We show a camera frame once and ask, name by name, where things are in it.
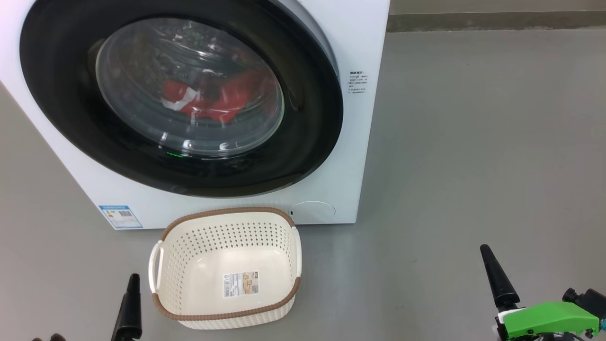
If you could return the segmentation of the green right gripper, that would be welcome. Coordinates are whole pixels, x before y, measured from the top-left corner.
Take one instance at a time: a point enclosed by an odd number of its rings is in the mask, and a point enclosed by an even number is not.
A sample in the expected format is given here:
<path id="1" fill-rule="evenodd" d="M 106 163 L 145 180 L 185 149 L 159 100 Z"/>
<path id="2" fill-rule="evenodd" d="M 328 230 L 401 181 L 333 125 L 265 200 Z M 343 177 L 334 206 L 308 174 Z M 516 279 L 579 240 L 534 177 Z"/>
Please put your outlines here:
<path id="1" fill-rule="evenodd" d="M 482 244 L 480 251 L 495 307 L 511 309 L 496 317 L 503 341 L 566 332 L 594 335 L 600 331 L 599 317 L 570 302 L 546 302 L 517 309 L 521 300 L 490 246 Z"/>

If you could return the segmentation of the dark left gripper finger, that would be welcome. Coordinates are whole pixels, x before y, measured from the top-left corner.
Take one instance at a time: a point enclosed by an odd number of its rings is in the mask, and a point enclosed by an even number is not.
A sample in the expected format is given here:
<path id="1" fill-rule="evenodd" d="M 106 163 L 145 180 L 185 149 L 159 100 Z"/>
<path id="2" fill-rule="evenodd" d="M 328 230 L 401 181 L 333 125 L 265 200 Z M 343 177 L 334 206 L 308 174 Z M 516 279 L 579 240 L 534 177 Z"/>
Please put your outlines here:
<path id="1" fill-rule="evenodd" d="M 139 341 L 142 334 L 140 276 L 134 273 L 130 275 L 127 291 L 123 295 L 113 329 L 112 340 Z"/>

